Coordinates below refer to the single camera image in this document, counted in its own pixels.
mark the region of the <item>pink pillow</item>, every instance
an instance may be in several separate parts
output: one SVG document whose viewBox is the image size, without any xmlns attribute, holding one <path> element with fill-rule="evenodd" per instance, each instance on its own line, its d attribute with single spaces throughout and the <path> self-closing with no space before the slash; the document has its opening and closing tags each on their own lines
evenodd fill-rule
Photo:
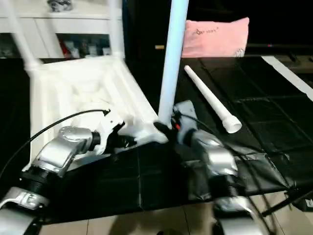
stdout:
<svg viewBox="0 0 313 235">
<path fill-rule="evenodd" d="M 248 40 L 248 25 L 248 17 L 230 23 L 187 20 L 182 57 L 242 57 Z"/>
</svg>

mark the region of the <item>light blue pole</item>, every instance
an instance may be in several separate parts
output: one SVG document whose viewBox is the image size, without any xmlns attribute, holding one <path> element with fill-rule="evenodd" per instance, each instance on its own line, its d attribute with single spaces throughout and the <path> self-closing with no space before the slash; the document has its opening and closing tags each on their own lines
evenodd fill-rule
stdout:
<svg viewBox="0 0 313 235">
<path fill-rule="evenodd" d="M 189 0 L 172 0 L 170 24 L 167 36 L 159 120 L 170 126 L 178 79 L 182 43 L 185 33 Z"/>
</svg>

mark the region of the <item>black wire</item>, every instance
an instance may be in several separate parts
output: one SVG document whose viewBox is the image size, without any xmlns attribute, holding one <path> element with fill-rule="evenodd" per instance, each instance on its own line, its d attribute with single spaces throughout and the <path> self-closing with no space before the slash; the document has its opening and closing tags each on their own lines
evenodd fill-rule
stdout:
<svg viewBox="0 0 313 235">
<path fill-rule="evenodd" d="M 198 120 L 197 118 L 192 117 L 192 116 L 189 116 L 189 115 L 186 115 L 186 114 L 182 114 L 182 113 L 180 113 L 180 112 L 179 112 L 179 113 L 178 113 L 178 112 L 175 112 L 175 114 L 194 120 L 194 121 L 197 122 L 198 124 L 202 125 L 207 131 L 209 131 L 210 134 L 215 135 L 218 139 L 220 139 L 219 136 L 216 135 L 216 134 L 211 130 L 211 128 L 210 128 L 208 125 L 206 125 L 204 122 Z M 252 176 L 252 179 L 253 179 L 253 181 L 254 181 L 256 187 L 258 188 L 258 191 L 261 192 L 261 191 L 262 191 L 261 184 L 260 184 L 259 180 L 257 179 L 257 177 L 255 176 L 255 172 L 253 171 L 254 166 L 251 165 L 246 159 L 244 159 L 244 158 L 241 156 L 241 153 L 240 153 L 240 152 L 234 150 L 232 147 L 230 147 L 229 145 L 227 145 L 227 144 L 225 144 L 225 143 L 223 143 L 223 144 L 224 144 L 225 147 L 227 147 L 227 149 L 229 149 L 230 151 L 234 152 L 234 153 L 236 154 L 236 156 L 244 163 L 244 165 L 245 165 L 246 169 L 248 170 L 249 174 Z M 268 202 L 266 196 L 265 196 L 263 193 L 261 194 L 261 196 L 262 196 L 262 199 L 263 199 L 263 201 L 264 201 L 264 203 L 265 203 L 265 205 L 266 205 L 266 208 L 269 210 L 269 209 L 271 208 L 271 206 L 270 206 L 270 204 L 269 204 L 269 202 Z M 253 200 L 251 199 L 251 197 L 250 197 L 250 196 L 247 196 L 247 198 L 249 199 L 251 205 L 252 205 L 252 206 L 254 207 L 254 209 L 256 210 L 256 212 L 257 212 L 259 218 L 261 219 L 262 223 L 263 223 L 264 226 L 266 227 L 266 230 L 268 231 L 268 233 L 269 233 L 270 235 L 275 235 L 275 234 L 277 234 L 277 226 L 276 226 L 276 223 L 275 223 L 275 217 L 274 217 L 274 215 L 271 214 L 271 220 L 272 220 L 272 224 L 273 224 L 273 230 L 271 230 L 271 229 L 269 228 L 268 223 L 265 221 L 264 217 L 262 216 L 262 213 L 259 211 L 259 209 L 258 209 L 257 206 L 255 205 L 255 203 L 253 202 Z"/>
<path fill-rule="evenodd" d="M 220 139 L 221 141 L 223 141 L 223 143 L 224 143 L 224 142 L 227 142 L 224 137 L 222 137 L 222 136 L 219 135 L 219 134 L 216 134 L 214 131 L 212 131 L 212 129 L 209 128 L 208 125 L 206 125 L 204 122 L 200 121 L 199 119 L 197 119 L 197 118 L 195 118 L 195 117 L 193 117 L 193 116 L 186 115 L 186 114 L 178 113 L 177 111 L 175 111 L 174 113 L 175 113 L 176 115 L 178 115 L 178 116 L 180 115 L 180 116 L 188 117 L 188 118 L 190 118 L 190 119 L 196 121 L 197 123 L 201 124 L 205 129 L 207 129 L 212 135 L 215 135 L 218 139 Z M 232 140 L 232 142 L 233 142 L 233 143 L 236 143 L 236 144 L 238 144 L 238 145 L 240 145 L 241 147 L 249 148 L 249 149 L 252 149 L 252 150 L 255 151 L 255 152 L 251 152 L 251 153 L 248 153 L 248 154 L 264 153 L 264 151 L 263 151 L 262 149 L 258 149 L 258 148 L 254 147 L 254 146 L 246 145 L 246 144 L 244 144 L 244 143 L 241 143 L 241 142 L 238 142 L 238 141 L 233 141 L 233 140 Z M 227 146 L 228 146 L 232 151 L 236 152 L 236 150 L 234 150 L 230 145 L 227 145 Z"/>
<path fill-rule="evenodd" d="M 65 120 L 68 120 L 72 117 L 75 117 L 75 116 L 78 116 L 78 115 L 81 115 L 81 114 L 86 114 L 86 113 L 93 113 L 93 112 L 103 112 L 103 114 L 105 115 L 108 111 L 106 110 L 102 110 L 102 109 L 92 109 L 92 110 L 86 110 L 86 111 L 81 111 L 81 112 L 78 112 L 78 113 L 75 113 L 75 114 L 72 114 L 72 115 L 69 115 L 63 119 L 60 119 L 54 123 L 52 123 L 51 125 L 45 127 L 44 129 L 42 129 L 41 131 L 39 131 L 38 133 L 36 133 L 35 135 L 33 135 L 28 141 L 26 141 L 10 158 L 9 160 L 6 162 L 6 164 L 4 165 L 1 173 L 0 173 L 0 181 L 1 181 L 1 178 L 3 177 L 3 174 L 6 170 L 6 168 L 9 166 L 10 162 L 18 155 L 18 153 L 24 149 L 29 143 L 31 143 L 34 139 L 36 139 L 39 135 L 41 135 L 43 132 L 49 130 L 50 128 L 60 124 L 61 122 L 65 121 Z"/>
</svg>

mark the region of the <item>black cable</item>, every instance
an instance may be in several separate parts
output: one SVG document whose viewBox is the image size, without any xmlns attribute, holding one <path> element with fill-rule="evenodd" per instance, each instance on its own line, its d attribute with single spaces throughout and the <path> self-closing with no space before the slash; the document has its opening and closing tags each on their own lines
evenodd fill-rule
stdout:
<svg viewBox="0 0 313 235">
<path fill-rule="evenodd" d="M 202 125 L 210 134 L 215 135 L 218 139 L 220 139 L 219 135 L 216 135 L 216 134 L 211 130 L 211 128 L 210 128 L 208 125 L 206 125 L 204 122 L 198 120 L 197 118 L 192 117 L 192 116 L 189 116 L 189 115 L 186 115 L 186 114 L 182 114 L 182 113 L 177 112 L 177 111 L 175 111 L 175 114 L 194 120 L 194 121 L 197 122 L 198 124 Z M 234 150 L 232 147 L 230 147 L 229 145 L 227 145 L 227 144 L 225 144 L 225 143 L 223 143 L 223 144 L 224 144 L 224 146 L 225 146 L 228 150 L 234 152 L 234 153 L 236 154 L 236 156 L 244 163 L 244 165 L 245 165 L 246 169 L 248 170 L 249 174 L 252 176 L 252 179 L 253 179 L 253 181 L 254 181 L 256 187 L 257 187 L 258 190 L 261 192 L 261 191 L 262 191 L 262 189 L 261 189 L 261 184 L 260 184 L 259 180 L 257 179 L 257 177 L 255 176 L 255 172 L 253 171 L 254 166 L 251 165 L 246 159 L 244 159 L 244 158 L 241 156 L 241 153 L 240 153 L 240 152 Z M 263 201 L 264 201 L 264 203 L 265 203 L 265 205 L 266 205 L 266 208 L 269 210 L 269 209 L 271 208 L 271 206 L 270 206 L 270 204 L 269 204 L 269 202 L 268 202 L 266 196 L 265 196 L 263 193 L 261 194 L 261 196 L 262 196 L 262 199 L 263 199 Z M 251 197 L 250 197 L 250 196 L 247 196 L 247 198 L 249 199 L 251 205 L 252 205 L 252 206 L 254 207 L 254 209 L 256 210 L 256 212 L 257 212 L 259 218 L 261 219 L 262 223 L 263 223 L 264 226 L 266 227 L 266 230 L 268 231 L 268 233 L 269 233 L 270 235 L 275 235 L 275 234 L 277 234 L 277 226 L 276 226 L 276 223 L 275 223 L 274 215 L 271 214 L 271 220 L 272 220 L 272 224 L 273 224 L 273 230 L 271 230 L 271 229 L 269 228 L 268 223 L 265 221 L 264 217 L 262 216 L 262 213 L 259 211 L 259 209 L 258 209 L 257 206 L 255 205 L 255 203 L 252 201 Z"/>
<path fill-rule="evenodd" d="M 75 114 L 72 114 L 72 115 L 69 115 L 63 119 L 60 119 L 54 123 L 52 123 L 51 125 L 45 127 L 44 129 L 42 129 L 41 131 L 39 131 L 38 133 L 36 133 L 35 135 L 33 135 L 28 141 L 26 141 L 10 158 L 9 160 L 6 162 L 6 164 L 4 165 L 1 173 L 0 173 L 0 181 L 1 181 L 1 178 L 6 170 L 6 168 L 9 166 L 10 162 L 18 155 L 18 153 L 24 149 L 29 143 L 31 143 L 34 139 L 36 139 L 39 135 L 41 135 L 43 132 L 49 130 L 50 128 L 60 124 L 61 122 L 65 121 L 65 120 L 68 120 L 72 117 L 75 117 L 75 116 L 78 116 L 78 115 L 81 115 L 81 114 L 86 114 L 86 113 L 93 113 L 93 112 L 103 112 L 104 115 L 106 115 L 106 113 L 108 111 L 106 110 L 102 110 L 102 109 L 92 109 L 92 110 L 86 110 L 86 111 L 81 111 L 81 112 L 78 112 L 78 113 L 75 113 Z"/>
</svg>

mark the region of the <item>floor tile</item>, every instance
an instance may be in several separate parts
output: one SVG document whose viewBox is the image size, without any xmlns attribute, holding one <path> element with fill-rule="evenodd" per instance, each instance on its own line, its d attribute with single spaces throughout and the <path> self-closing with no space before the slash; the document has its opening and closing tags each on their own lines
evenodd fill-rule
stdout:
<svg viewBox="0 0 313 235">
<path fill-rule="evenodd" d="M 212 203 L 184 206 L 190 235 L 211 235 Z"/>
<path fill-rule="evenodd" d="M 167 229 L 188 235 L 182 207 L 92 219 L 88 235 L 157 235 Z"/>
<path fill-rule="evenodd" d="M 87 220 L 75 221 L 70 223 L 45 225 L 39 235 L 86 235 Z"/>
<path fill-rule="evenodd" d="M 275 205 L 284 199 L 284 194 L 280 192 L 276 196 L 272 195 L 270 201 L 272 205 Z M 313 213 L 304 213 L 291 205 L 291 207 L 286 206 L 275 212 L 275 216 L 285 235 L 313 234 Z"/>
<path fill-rule="evenodd" d="M 285 198 L 283 192 L 279 192 L 279 193 L 268 193 L 268 194 L 266 194 L 265 196 L 266 196 L 266 198 L 267 198 L 268 203 L 269 203 L 270 206 L 273 206 L 273 205 L 277 204 L 278 202 L 282 201 L 282 200 Z M 263 201 L 263 198 L 262 198 L 261 195 L 252 196 L 251 199 L 253 200 L 253 202 L 255 203 L 256 207 L 258 208 L 258 210 L 259 210 L 260 212 L 265 211 L 265 209 L 266 209 L 267 207 L 266 207 L 266 204 L 265 204 L 265 202 Z M 254 213 L 255 213 L 255 219 L 256 219 L 257 223 L 259 224 L 259 226 L 260 226 L 260 228 L 261 228 L 263 234 L 266 234 L 266 235 L 267 235 L 268 232 L 267 232 L 267 229 L 266 229 L 264 223 L 263 223 L 263 222 L 261 221 L 261 219 L 257 216 L 257 213 L 256 213 L 256 211 L 255 211 L 254 209 L 253 209 L 253 211 L 254 211 Z M 277 229 L 277 230 L 276 230 L 276 231 L 277 231 L 277 235 L 284 235 L 284 231 L 283 231 L 282 228 L 281 228 L 281 225 L 280 225 L 280 223 L 279 223 L 279 219 L 278 219 L 277 216 L 280 217 L 281 214 L 276 214 L 276 213 L 275 213 L 275 214 L 274 214 L 274 218 L 273 218 L 273 219 L 274 219 L 275 226 L 276 226 L 276 229 Z M 265 221 L 267 222 L 267 224 L 269 225 L 269 227 L 270 227 L 271 229 L 274 228 L 274 226 L 273 226 L 273 221 L 272 221 L 271 216 L 267 216 L 267 217 L 265 218 Z"/>
<path fill-rule="evenodd" d="M 255 196 L 252 199 L 260 210 L 265 208 L 260 196 Z M 215 222 L 212 214 L 212 203 L 188 205 L 184 206 L 184 210 L 186 213 L 190 235 L 211 235 L 211 224 Z M 266 228 L 262 221 L 257 216 L 254 216 L 254 219 L 259 225 L 263 234 L 267 234 Z M 266 218 L 265 220 L 269 223 L 270 226 L 272 225 L 270 217 Z M 276 217 L 274 220 L 277 228 L 277 234 L 284 235 L 284 232 L 281 229 Z"/>
</svg>

